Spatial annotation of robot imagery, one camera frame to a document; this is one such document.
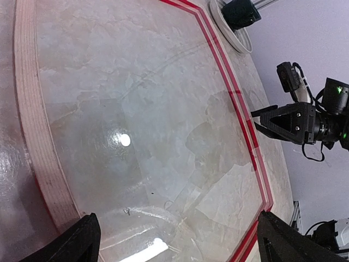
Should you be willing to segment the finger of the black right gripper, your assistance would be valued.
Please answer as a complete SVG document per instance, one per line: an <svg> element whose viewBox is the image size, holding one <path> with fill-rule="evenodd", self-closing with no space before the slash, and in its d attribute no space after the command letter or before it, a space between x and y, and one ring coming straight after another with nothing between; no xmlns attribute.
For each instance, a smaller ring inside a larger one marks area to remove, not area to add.
<svg viewBox="0 0 349 262"><path fill-rule="evenodd" d="M265 112L269 112L269 111L275 110L277 108L278 108L277 105L268 106L268 107L265 107L265 108L262 108L262 109L259 109L259 110L252 111L251 112L251 116L252 117L259 117L261 114L263 114Z"/></svg>
<svg viewBox="0 0 349 262"><path fill-rule="evenodd" d="M307 102L287 104L259 116L256 129L269 138L289 141L297 145L306 143L308 127Z"/></svg>

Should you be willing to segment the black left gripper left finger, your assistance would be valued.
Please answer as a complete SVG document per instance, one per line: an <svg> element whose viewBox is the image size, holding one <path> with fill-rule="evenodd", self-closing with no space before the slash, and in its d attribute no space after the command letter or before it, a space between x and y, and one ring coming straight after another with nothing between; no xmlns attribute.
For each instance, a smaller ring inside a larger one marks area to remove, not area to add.
<svg viewBox="0 0 349 262"><path fill-rule="evenodd" d="M83 216L51 243L23 258L36 261L98 261L101 229L95 213Z"/></svg>

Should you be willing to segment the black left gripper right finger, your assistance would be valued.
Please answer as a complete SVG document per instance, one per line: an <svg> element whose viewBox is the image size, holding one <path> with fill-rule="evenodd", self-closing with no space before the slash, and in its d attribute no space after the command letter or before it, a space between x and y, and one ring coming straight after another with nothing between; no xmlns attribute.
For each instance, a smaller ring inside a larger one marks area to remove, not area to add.
<svg viewBox="0 0 349 262"><path fill-rule="evenodd" d="M257 226L258 250L266 261L346 261L292 229L272 212L262 211Z"/></svg>

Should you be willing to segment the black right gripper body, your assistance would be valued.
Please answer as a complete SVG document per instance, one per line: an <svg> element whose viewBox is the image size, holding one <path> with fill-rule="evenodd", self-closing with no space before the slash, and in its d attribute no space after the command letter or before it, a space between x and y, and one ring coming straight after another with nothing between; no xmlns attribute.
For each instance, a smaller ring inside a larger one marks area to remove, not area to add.
<svg viewBox="0 0 349 262"><path fill-rule="evenodd" d="M344 117L318 112L313 105L308 105L308 127L306 128L306 143L315 144L321 141L333 144L340 139L344 128Z"/></svg>

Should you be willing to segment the red wooden picture frame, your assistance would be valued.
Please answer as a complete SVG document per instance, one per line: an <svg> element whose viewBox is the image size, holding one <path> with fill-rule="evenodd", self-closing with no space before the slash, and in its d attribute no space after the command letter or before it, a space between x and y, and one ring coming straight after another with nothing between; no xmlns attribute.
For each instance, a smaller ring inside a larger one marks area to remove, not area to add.
<svg viewBox="0 0 349 262"><path fill-rule="evenodd" d="M256 129L222 42L206 11L199 5L190 1L170 1L170 5L196 17L235 108L260 188L261 209L269 211L273 197ZM47 118L39 77L35 1L16 2L14 67L20 122L31 166L51 219L62 233L81 214L68 186Z"/></svg>

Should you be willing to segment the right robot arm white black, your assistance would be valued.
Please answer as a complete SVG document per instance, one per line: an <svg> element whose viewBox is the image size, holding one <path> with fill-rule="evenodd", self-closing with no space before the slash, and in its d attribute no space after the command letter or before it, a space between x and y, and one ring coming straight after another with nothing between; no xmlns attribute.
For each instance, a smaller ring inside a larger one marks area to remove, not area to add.
<svg viewBox="0 0 349 262"><path fill-rule="evenodd" d="M251 115L260 118L256 128L269 138L297 145L320 141L328 149L339 142L348 150L348 84L338 80L327 78L314 104L273 105Z"/></svg>

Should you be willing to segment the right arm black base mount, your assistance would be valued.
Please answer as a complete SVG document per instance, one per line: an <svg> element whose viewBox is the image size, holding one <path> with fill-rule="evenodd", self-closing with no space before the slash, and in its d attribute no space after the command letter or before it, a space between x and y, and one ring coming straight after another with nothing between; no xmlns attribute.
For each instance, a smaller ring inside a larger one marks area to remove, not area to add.
<svg viewBox="0 0 349 262"><path fill-rule="evenodd" d="M348 257L348 218L317 222L305 236L342 257Z"/></svg>

